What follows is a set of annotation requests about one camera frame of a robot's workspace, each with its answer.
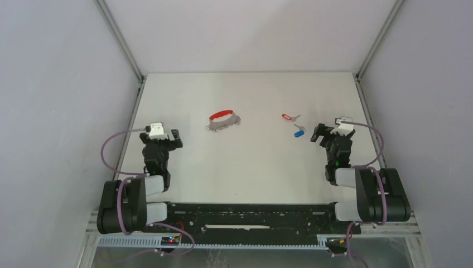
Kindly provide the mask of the red tag key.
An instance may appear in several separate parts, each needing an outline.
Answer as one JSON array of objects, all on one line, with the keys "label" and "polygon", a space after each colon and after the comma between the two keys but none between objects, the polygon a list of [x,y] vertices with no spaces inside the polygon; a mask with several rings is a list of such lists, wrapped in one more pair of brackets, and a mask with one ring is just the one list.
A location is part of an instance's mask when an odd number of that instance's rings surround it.
[{"label": "red tag key", "polygon": [[301,115],[297,115],[297,116],[289,116],[287,114],[282,114],[282,118],[284,118],[285,120],[287,121],[290,121],[290,122],[296,122],[297,119],[300,117]]}]

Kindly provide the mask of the red grey keyring holder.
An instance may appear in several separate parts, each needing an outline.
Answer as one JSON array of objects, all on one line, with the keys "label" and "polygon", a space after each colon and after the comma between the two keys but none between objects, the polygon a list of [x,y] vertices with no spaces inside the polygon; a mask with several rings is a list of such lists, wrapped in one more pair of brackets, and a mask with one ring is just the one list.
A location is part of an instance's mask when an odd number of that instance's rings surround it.
[{"label": "red grey keyring holder", "polygon": [[206,130],[218,132],[233,125],[239,125],[241,118],[231,109],[223,110],[212,114],[209,117],[209,124]]}]

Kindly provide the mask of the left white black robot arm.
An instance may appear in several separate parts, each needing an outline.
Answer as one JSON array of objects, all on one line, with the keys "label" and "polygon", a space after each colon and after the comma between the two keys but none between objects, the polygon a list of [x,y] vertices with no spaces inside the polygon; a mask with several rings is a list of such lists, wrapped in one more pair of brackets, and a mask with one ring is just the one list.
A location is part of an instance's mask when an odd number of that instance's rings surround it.
[{"label": "left white black robot arm", "polygon": [[[113,138],[139,132],[144,144],[142,155],[144,168],[141,173],[129,173],[110,166],[104,157],[104,149]],[[116,174],[126,175],[124,180],[108,181],[104,184],[99,204],[96,227],[101,234],[141,231],[149,224],[146,190],[166,192],[171,184],[168,170],[170,152],[183,147],[179,130],[171,130],[173,139],[163,139],[152,135],[151,126],[120,131],[108,137],[101,146],[100,157],[103,164]]]}]

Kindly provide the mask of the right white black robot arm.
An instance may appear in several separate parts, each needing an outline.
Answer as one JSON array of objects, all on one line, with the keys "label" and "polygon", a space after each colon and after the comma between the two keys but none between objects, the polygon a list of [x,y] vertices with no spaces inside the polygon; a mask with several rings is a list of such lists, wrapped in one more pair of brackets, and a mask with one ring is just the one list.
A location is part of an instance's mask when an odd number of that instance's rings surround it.
[{"label": "right white black robot arm", "polygon": [[320,123],[311,137],[311,142],[318,141],[326,151],[326,180],[333,186],[355,190],[355,199],[334,203],[334,212],[325,217],[325,228],[331,233],[341,232],[348,221],[384,225],[406,222],[411,217],[411,206],[396,169],[350,164],[355,125],[348,121],[341,121],[337,127]]}]

